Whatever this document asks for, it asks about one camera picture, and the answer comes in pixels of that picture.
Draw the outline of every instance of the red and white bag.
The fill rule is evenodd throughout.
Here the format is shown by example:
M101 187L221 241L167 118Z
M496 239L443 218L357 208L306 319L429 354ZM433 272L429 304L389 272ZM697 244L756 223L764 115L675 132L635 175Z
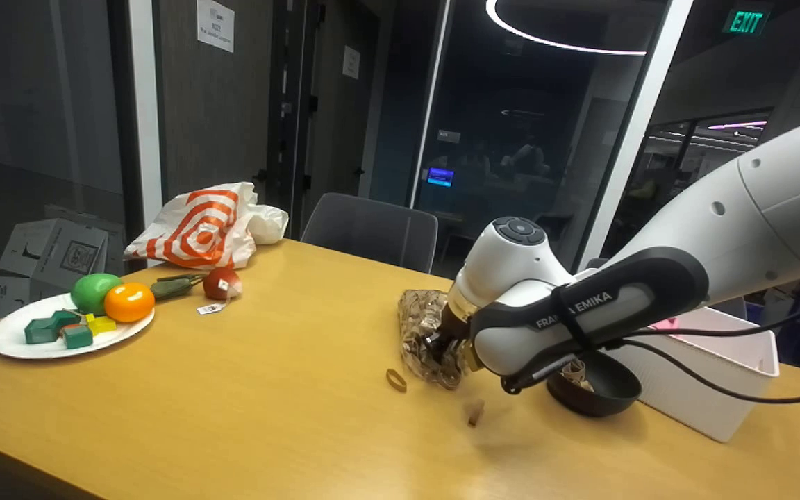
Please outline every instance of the red and white bag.
M218 183L171 197L124 257L188 270L239 270L250 264L254 244L279 241L286 225L286 211L257 207L251 183Z

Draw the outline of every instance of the black chair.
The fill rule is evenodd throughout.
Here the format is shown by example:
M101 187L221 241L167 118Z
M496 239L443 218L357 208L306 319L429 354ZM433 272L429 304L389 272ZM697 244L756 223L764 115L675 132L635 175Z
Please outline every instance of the black chair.
M299 241L429 272L438 223L428 211L324 191Z

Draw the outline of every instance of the white plate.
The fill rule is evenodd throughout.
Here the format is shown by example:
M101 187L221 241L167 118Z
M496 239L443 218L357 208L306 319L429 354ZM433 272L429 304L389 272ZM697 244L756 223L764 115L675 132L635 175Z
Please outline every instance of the white plate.
M97 354L97 350L114 348L114 344L142 334L154 316L154 309L153 309L143 319L138 319L133 325L120 325L117 332L95 334L92 344L88 348L78 348L78 350L65 350L63 340L45 341L45 344L26 344L25 341L25 325L31 319L49 316L49 315L54 315L60 309L71 309L75 311L70 294L54 294L54 297L39 300L39 304L26 304L26 305L15 309L14 315L3 316L0 319L0 357L7 357L7 359L71 359L71 357L86 357L86 354Z

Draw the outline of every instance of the black cable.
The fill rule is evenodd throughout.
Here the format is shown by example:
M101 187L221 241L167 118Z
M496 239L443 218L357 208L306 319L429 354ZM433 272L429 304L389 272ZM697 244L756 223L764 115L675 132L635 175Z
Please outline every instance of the black cable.
M783 316L776 322L740 329L740 332L661 329L661 332L632 332L626 337L667 337L667 334L685 334L685 337L756 337L761 332L775 332L775 329L783 329L783 325L796 322L796 319L800 319L800 311L788 315L788 316Z
M678 362L675 357L651 348L651 344L645 344L645 341L632 341L632 340L622 340L620 344L631 344L631 348L642 348L642 350L649 350L656 354L657 359L675 364L681 372L690 375L697 384L718 391L718 395L728 395L728 397L736 397L736 401L750 401L750 402L764 402L764 407L793 407L800 402L800 395L796 397L751 397L751 395L740 395L740 391L731 391L707 379L701 379L700 372L693 372L690 366L685 366L683 362Z

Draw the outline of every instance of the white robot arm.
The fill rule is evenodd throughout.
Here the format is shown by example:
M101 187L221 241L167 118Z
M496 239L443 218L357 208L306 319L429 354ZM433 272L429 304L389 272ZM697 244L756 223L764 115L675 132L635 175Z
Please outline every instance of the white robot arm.
M532 223L495 219L450 290L443 337L520 391L578 350L796 277L800 127L681 191L600 270L568 276Z

